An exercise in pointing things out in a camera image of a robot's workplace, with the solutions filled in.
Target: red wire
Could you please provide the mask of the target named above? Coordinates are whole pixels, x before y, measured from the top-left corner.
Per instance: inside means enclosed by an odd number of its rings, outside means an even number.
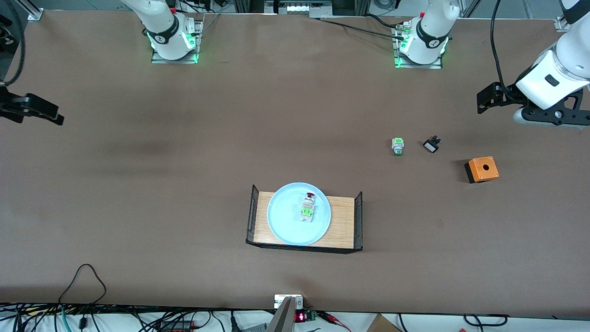
[[[344,325],[344,323],[343,323],[343,322],[341,322],[341,321],[340,321],[338,318],[336,318],[336,317],[334,317],[334,316],[332,316],[332,315],[328,314],[328,319],[329,319],[330,321],[332,321],[332,322],[334,323],[334,325],[342,326],[343,328],[347,329],[347,330],[348,330],[348,332],[352,332],[352,331],[351,331],[351,330],[348,328],[348,326]]]

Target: white floor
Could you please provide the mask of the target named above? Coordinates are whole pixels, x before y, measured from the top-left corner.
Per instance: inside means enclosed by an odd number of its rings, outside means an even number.
[[[365,332],[375,314],[369,313],[331,313],[342,323],[346,324],[352,332]],[[231,331],[230,312],[216,311],[215,315],[223,322],[226,332]],[[162,314],[141,314],[141,318],[148,322]],[[200,326],[206,322],[209,314],[207,312],[197,313],[194,316],[194,322]],[[384,314],[384,316],[401,330],[398,316],[396,314]],[[83,332],[97,332],[89,316],[88,327]],[[100,332],[138,332],[141,325],[134,316],[130,314],[99,314],[94,315]],[[78,322],[80,315],[67,315],[68,325],[72,331],[78,332]],[[269,323],[272,315],[265,311],[236,311],[235,318],[240,329],[254,327],[259,324]],[[460,315],[418,315],[404,314],[404,324],[408,332],[458,332],[464,328],[467,332],[480,332],[479,328],[469,326],[463,321]],[[498,323],[502,318],[480,318],[482,323]],[[0,331],[12,331],[13,320],[0,322]],[[306,323],[297,323],[294,332],[308,332],[320,328],[319,332],[347,332],[344,328],[328,324],[323,320],[309,321]],[[222,332],[219,322],[215,319],[203,328],[201,332]],[[587,332],[590,331],[590,321],[575,320],[551,320],[535,318],[508,318],[508,323],[501,327],[485,327],[484,332]],[[67,332],[61,317],[57,317],[57,331],[54,328],[54,317],[43,318],[37,332]]]

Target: wooden tray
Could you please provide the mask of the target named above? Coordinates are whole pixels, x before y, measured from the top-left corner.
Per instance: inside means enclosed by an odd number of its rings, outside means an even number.
[[[252,186],[246,243],[261,248],[351,253],[362,250],[362,192],[356,198],[328,196],[332,219],[326,234],[307,246],[287,245],[270,230],[268,203],[274,192]]]

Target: digital display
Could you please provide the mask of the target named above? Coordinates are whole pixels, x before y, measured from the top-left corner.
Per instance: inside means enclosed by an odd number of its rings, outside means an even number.
[[[305,321],[307,321],[307,313],[305,312],[305,310],[298,311],[295,313],[295,316],[293,317],[294,323],[303,323]]]

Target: green switch component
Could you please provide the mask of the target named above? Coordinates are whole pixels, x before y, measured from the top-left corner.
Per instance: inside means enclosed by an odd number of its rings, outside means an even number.
[[[394,151],[396,156],[401,156],[404,150],[404,139],[401,137],[396,137],[391,140],[391,150]]]

